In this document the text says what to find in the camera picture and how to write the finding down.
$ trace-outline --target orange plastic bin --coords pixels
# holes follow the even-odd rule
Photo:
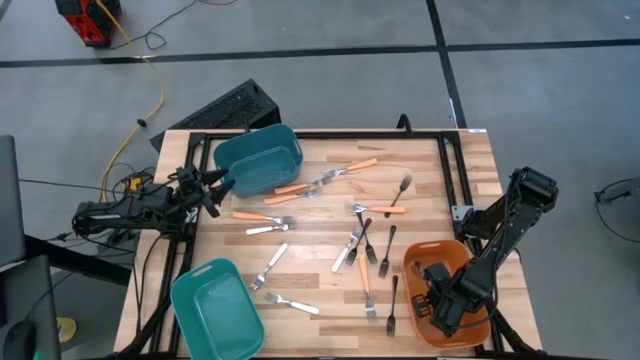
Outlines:
[[[411,245],[404,255],[402,266],[407,303],[411,306],[411,298],[413,296],[418,294],[425,295],[428,290],[427,284],[422,279],[422,274],[415,267],[416,262],[419,262],[425,268],[441,262],[447,268],[449,274],[453,276],[455,271],[464,265],[467,260],[469,260],[467,249],[456,240],[431,241]],[[442,331],[431,325],[429,316],[417,317],[413,307],[410,314],[415,331],[424,341],[437,349],[459,349],[482,344],[491,330],[489,321],[486,321],[473,327],[458,329],[455,334],[448,338]],[[460,325],[471,324],[486,317],[487,309],[483,306],[475,314],[464,314]]]

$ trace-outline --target concrete floor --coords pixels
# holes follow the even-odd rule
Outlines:
[[[122,23],[138,35],[189,2],[122,0]],[[637,1],[436,3],[448,44],[640,38]],[[158,31],[169,44],[151,52],[141,42],[144,54],[435,44],[421,0],[196,4]],[[121,41],[117,35],[114,42]],[[13,1],[0,20],[0,62],[126,55],[124,49],[85,48],[49,0]],[[520,246],[544,348],[562,355],[637,358],[640,245],[603,229],[592,193],[638,175],[640,48],[450,56],[467,124],[489,130],[504,184],[514,167],[531,165],[560,186],[556,209]],[[150,136],[247,78],[297,128],[390,127],[403,112],[414,127],[454,127],[437,53],[176,62],[158,69],[166,77],[167,103],[121,157],[138,169],[157,159]],[[0,68],[0,132],[16,137],[21,177],[97,185],[135,119],[157,99],[145,65]],[[114,178],[125,174],[119,171]],[[25,230],[43,238],[67,231],[76,204],[97,197],[92,190],[32,184],[21,190]],[[628,216],[633,206],[622,201],[603,210],[617,229],[640,238],[637,222]],[[77,249],[97,252],[89,245]],[[93,300],[80,301],[78,291]],[[56,291],[60,315],[79,319],[82,334],[65,358],[109,351],[123,296],[122,289],[80,276]],[[98,302],[108,305],[101,314]]]

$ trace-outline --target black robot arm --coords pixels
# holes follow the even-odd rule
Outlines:
[[[447,336],[460,326],[465,312],[477,312],[491,298],[495,274],[526,231],[555,206],[556,182],[529,168],[516,169],[506,194],[486,210],[469,210],[459,226],[467,238],[488,239],[481,253],[453,277],[442,263],[420,269],[429,283],[430,322]]]
[[[218,187],[211,185],[227,172],[223,169],[200,174],[193,166],[178,168],[170,176],[171,181],[125,191],[118,201],[81,203],[72,220],[73,230],[82,237],[107,229],[155,229],[162,234],[179,232],[197,205],[203,205],[212,217],[220,215],[215,205],[220,205],[235,181],[227,181]],[[168,186],[173,181],[178,182],[175,189]]]

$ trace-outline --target red device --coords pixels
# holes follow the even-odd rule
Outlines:
[[[103,0],[102,4],[118,18],[120,0]],[[86,46],[111,46],[115,25],[98,6],[97,0],[56,0],[56,7]]]

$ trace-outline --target wooden tabletop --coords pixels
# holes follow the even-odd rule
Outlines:
[[[156,182],[183,166],[186,156],[187,130],[168,131],[158,161]],[[462,149],[467,173],[477,206],[486,207],[502,195],[489,138],[484,131],[461,131]],[[445,193],[442,167],[436,141],[411,140],[300,140],[304,164],[297,182],[321,177],[322,170],[344,167],[355,161],[377,158],[378,165],[336,178],[324,187],[322,195],[313,199],[296,199],[266,206],[263,196],[240,199],[230,194],[220,207],[221,216],[200,217],[195,244],[193,268],[214,258],[228,258],[238,267],[247,284],[264,269],[282,242],[289,244],[284,256],[269,272],[268,280],[257,292],[251,292],[264,323],[266,339],[258,356],[436,356],[441,351],[430,347],[416,336],[409,318],[409,305],[404,296],[400,270],[407,247],[416,242],[454,239],[451,215]],[[213,151],[221,141],[214,141]],[[200,154],[196,152],[196,164]],[[455,166],[453,151],[450,163]],[[213,169],[209,154],[209,167]],[[452,168],[454,179],[455,167]],[[370,325],[364,311],[363,284],[357,263],[345,266],[339,273],[330,268],[348,240],[357,218],[345,211],[346,203],[387,206],[395,197],[402,178],[410,174],[413,182],[402,194],[398,206],[407,213],[392,215],[366,214],[373,222],[368,231],[379,261],[384,257],[389,228],[398,231],[389,252],[391,268],[385,279],[377,276],[378,267],[369,265],[369,279],[378,323]],[[460,196],[459,184],[456,194]],[[295,216],[299,228],[248,236],[244,230],[266,226],[259,221],[236,220],[232,211],[268,215]],[[157,237],[144,231],[136,255],[138,279],[142,266]],[[167,241],[160,241],[149,256],[145,278],[142,319],[151,315],[158,300]],[[178,256],[177,265],[181,263]],[[391,278],[401,277],[396,298],[396,336],[386,336],[386,319],[391,309]],[[136,304],[133,277],[122,312],[115,350],[124,348],[135,336]],[[498,272],[499,309],[520,336],[534,348],[540,348],[527,287],[517,255],[512,254]],[[266,291],[314,305],[320,315],[268,304]],[[167,312],[160,349],[167,349],[173,311]],[[471,350],[447,351],[446,355],[467,355]],[[179,356],[189,356],[183,339]]]

